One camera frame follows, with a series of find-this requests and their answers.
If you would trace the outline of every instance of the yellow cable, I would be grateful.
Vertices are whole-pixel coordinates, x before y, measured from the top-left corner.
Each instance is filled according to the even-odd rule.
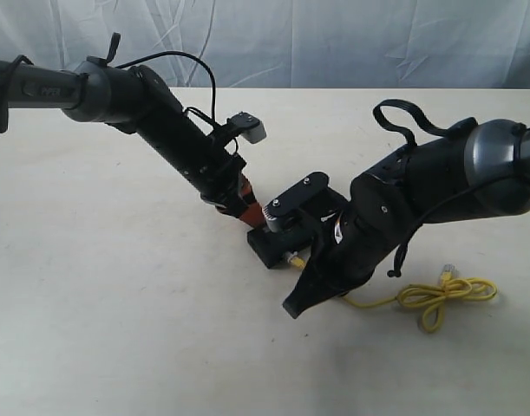
[[[286,260],[298,269],[302,270],[305,267],[304,259],[297,255],[288,256]],[[419,323],[425,332],[432,334],[442,326],[446,301],[483,302],[493,299],[497,293],[496,285],[487,279],[478,277],[455,278],[454,266],[446,264],[440,275],[439,285],[410,284],[400,290],[396,296],[370,303],[360,303],[348,296],[344,296],[343,299],[348,304],[360,309],[376,308],[392,302],[398,302],[405,309],[424,308]]]

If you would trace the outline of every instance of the black strap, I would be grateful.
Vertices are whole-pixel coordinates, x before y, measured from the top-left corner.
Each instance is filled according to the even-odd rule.
[[[403,134],[403,137],[405,137],[405,140],[407,141],[407,144],[409,146],[417,146],[417,143],[415,141],[415,135],[413,134],[413,132],[406,127],[396,126],[395,124],[390,123],[384,116],[382,107],[394,107],[400,108],[401,110],[405,110],[411,115],[411,117],[413,117],[413,120],[415,120],[417,126],[419,126],[421,130],[423,130],[423,132],[432,134],[433,136],[444,137],[447,136],[449,133],[448,129],[439,128],[432,124],[429,119],[427,119],[427,116],[424,115],[422,110],[412,102],[405,100],[388,99],[384,100],[376,107],[374,107],[372,110],[372,115],[375,117],[375,120],[380,125],[380,127],[382,127],[384,130],[388,130],[389,132],[397,132]]]

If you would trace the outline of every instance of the white table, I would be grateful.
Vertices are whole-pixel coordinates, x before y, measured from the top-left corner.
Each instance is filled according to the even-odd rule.
[[[208,90],[175,93],[207,111]],[[402,143],[371,116],[389,97],[441,127],[471,115],[530,126],[530,91],[232,89],[218,112],[266,124],[266,141],[240,143],[262,202],[316,170],[347,196]],[[0,416],[530,415],[530,213],[424,227],[401,279],[385,275],[390,256],[355,294],[434,283],[449,262],[499,285],[495,302],[450,307],[435,335],[414,314],[339,301],[292,320],[281,303],[298,273],[267,270],[245,232],[138,136],[12,111],[0,135]]]

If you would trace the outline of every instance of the table surface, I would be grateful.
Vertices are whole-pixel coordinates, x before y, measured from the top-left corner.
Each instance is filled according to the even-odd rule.
[[[174,92],[208,109],[208,90]],[[512,90],[228,89],[218,115],[265,122],[267,140],[240,142],[260,201],[319,170],[347,196],[402,143],[371,115],[396,97],[440,127],[468,116],[530,126],[530,91]],[[292,320],[281,303],[298,273],[267,270],[245,232],[138,136],[11,111],[0,135],[0,416],[530,415],[530,213],[426,226],[402,278],[386,277],[390,257],[354,293],[435,283],[445,263],[499,285],[491,303],[450,306],[435,335],[414,313],[339,301]]]

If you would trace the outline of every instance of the white backdrop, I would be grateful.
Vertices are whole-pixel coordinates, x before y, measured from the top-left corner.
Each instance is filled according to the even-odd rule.
[[[530,88],[530,0],[0,0],[0,58],[63,68],[165,49],[222,87]],[[152,64],[206,86],[191,62]]]

